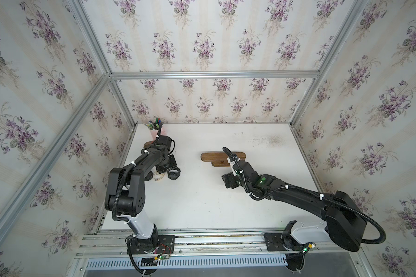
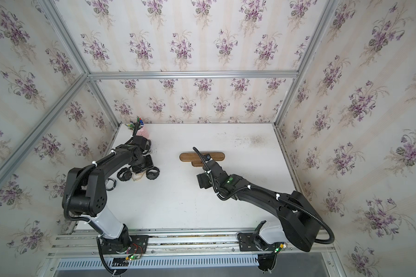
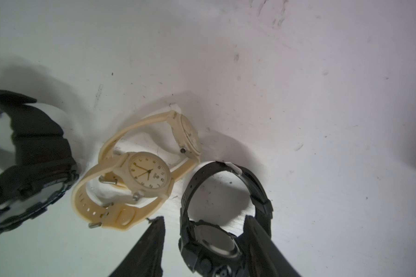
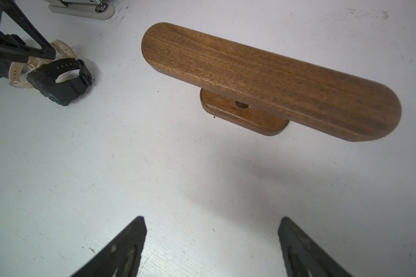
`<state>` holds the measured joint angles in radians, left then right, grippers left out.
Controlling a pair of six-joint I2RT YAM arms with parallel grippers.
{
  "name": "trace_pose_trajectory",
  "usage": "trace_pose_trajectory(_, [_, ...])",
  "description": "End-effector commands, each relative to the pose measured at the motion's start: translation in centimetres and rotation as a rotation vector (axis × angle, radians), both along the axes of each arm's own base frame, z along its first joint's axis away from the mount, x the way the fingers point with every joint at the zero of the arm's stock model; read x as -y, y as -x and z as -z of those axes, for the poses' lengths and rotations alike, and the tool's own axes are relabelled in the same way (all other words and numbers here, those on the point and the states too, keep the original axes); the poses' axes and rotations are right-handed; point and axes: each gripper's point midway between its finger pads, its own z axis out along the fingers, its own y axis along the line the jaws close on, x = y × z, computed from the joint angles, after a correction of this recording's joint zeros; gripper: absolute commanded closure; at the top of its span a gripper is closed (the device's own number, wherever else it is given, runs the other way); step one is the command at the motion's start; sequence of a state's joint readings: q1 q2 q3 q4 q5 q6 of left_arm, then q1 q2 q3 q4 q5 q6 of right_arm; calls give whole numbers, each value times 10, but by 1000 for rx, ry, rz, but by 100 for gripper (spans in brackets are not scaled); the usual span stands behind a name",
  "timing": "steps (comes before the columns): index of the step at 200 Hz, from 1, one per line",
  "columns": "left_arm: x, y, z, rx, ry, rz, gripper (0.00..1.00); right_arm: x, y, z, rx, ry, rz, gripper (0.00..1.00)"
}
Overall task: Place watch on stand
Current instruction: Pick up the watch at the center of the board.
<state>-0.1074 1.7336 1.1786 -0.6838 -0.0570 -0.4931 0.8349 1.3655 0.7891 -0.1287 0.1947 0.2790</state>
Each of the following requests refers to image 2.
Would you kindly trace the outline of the black digital watch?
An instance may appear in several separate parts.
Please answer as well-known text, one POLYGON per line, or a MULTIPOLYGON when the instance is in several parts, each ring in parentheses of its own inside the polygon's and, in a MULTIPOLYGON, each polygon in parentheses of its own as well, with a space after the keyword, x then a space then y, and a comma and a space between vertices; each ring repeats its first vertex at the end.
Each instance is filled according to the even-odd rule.
POLYGON ((122 181, 122 182, 126 182, 129 181, 132 178, 132 171, 129 167, 123 167, 118 173, 117 173, 117 178, 122 181))
POLYGON ((148 180, 157 179, 159 174, 160 174, 160 170, 158 167, 155 167, 155 166, 146 170, 146 177, 148 180))

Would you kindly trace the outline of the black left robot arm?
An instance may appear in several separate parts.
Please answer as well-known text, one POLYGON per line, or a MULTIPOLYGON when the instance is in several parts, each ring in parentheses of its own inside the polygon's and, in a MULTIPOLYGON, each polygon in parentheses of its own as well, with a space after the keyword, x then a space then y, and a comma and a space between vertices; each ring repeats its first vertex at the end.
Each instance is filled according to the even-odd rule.
POLYGON ((128 227, 106 206, 106 180, 118 172, 126 175, 131 173, 131 169, 136 173, 152 169, 150 149, 149 139, 132 135, 126 143, 111 149, 104 158, 83 168, 72 168, 67 174, 62 198, 64 218, 89 224, 102 240, 129 245, 128 227))

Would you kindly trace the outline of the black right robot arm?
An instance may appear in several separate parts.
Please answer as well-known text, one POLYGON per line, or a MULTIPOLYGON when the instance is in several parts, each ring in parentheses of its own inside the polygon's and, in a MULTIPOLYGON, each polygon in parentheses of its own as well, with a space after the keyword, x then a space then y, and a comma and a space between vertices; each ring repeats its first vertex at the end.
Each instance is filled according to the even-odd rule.
POLYGON ((279 251, 289 242, 304 252, 313 244, 329 245, 335 242, 332 229, 319 216, 308 199, 298 191, 280 193, 257 186, 237 174, 228 174, 212 158, 193 148, 202 162, 203 174, 197 175, 200 188, 213 188, 221 201, 233 199, 246 202, 272 214, 278 224, 263 220, 254 230, 251 240, 261 251, 279 251))

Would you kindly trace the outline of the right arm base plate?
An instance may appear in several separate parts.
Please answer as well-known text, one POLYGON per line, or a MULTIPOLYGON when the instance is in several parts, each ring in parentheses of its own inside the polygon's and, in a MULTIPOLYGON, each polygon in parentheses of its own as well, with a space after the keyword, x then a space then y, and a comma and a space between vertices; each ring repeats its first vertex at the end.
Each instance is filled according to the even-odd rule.
POLYGON ((241 252, 275 252, 276 250, 286 248, 285 242, 275 242, 269 244, 265 242, 260 236, 254 233, 238 233, 237 234, 239 250, 241 252))

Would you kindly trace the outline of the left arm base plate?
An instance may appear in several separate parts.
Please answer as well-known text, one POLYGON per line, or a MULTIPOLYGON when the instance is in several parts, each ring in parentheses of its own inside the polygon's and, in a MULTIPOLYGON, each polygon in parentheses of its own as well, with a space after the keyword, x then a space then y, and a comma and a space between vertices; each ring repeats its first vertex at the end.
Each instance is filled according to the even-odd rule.
POLYGON ((128 240, 99 239, 103 255, 143 255, 146 253, 148 235, 130 235, 128 240))

